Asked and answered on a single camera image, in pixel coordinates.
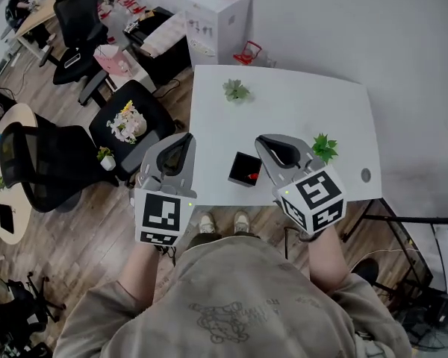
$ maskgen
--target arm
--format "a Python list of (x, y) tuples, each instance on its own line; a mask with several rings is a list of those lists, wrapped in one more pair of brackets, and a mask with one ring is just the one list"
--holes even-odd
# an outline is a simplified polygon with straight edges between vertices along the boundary
[(309, 243), (308, 254), (311, 281), (325, 293), (336, 290), (350, 274), (333, 226)]
[(53, 357), (100, 357), (114, 334), (151, 306), (158, 260), (154, 245), (136, 245), (119, 280), (88, 291), (68, 316)]
[(152, 305), (158, 274), (159, 253), (154, 245), (136, 244), (118, 282), (142, 308)]
[(370, 334), (388, 346), (397, 357), (411, 357), (411, 346), (403, 326), (393, 319), (372, 286), (356, 274), (348, 276), (332, 294), (352, 319), (356, 332)]
[(402, 325), (396, 322), (370, 284), (350, 274), (334, 227), (308, 245), (311, 281), (331, 293), (352, 319), (355, 331), (369, 333), (398, 357), (411, 357), (411, 347)]
[(17, 6), (18, 8), (28, 9), (28, 8), (30, 7), (30, 3), (22, 3), (22, 2), (20, 2), (20, 3), (18, 3), (16, 6)]

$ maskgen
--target tablet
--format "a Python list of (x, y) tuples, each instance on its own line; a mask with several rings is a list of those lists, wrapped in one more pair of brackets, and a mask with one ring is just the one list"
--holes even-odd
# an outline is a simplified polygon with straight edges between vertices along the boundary
[(6, 204), (0, 204), (0, 227), (7, 232), (14, 233), (12, 207)]

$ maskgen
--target black and white marker cube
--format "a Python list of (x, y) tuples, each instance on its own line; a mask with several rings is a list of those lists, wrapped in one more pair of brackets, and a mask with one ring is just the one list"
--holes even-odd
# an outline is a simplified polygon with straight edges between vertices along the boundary
[(136, 241), (165, 247), (175, 246), (186, 232), (195, 200), (161, 191), (135, 189)]
[(293, 182), (279, 191), (282, 208), (309, 235), (324, 230), (346, 213), (346, 192), (332, 166)]

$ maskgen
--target pink bag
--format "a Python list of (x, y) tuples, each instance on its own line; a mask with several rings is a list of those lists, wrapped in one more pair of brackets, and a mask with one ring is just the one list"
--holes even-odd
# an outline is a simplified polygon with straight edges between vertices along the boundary
[(95, 50), (94, 57), (99, 65), (111, 75), (130, 77), (128, 60), (116, 45), (100, 45)]

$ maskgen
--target beige sweatshirt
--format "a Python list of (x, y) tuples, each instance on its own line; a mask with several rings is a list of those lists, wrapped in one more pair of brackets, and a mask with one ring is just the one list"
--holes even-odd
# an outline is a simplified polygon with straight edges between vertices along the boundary
[(329, 297), (275, 248), (245, 236), (184, 252), (168, 292), (143, 313), (118, 283), (91, 289), (54, 355), (410, 356), (405, 331), (366, 281), (352, 274)]

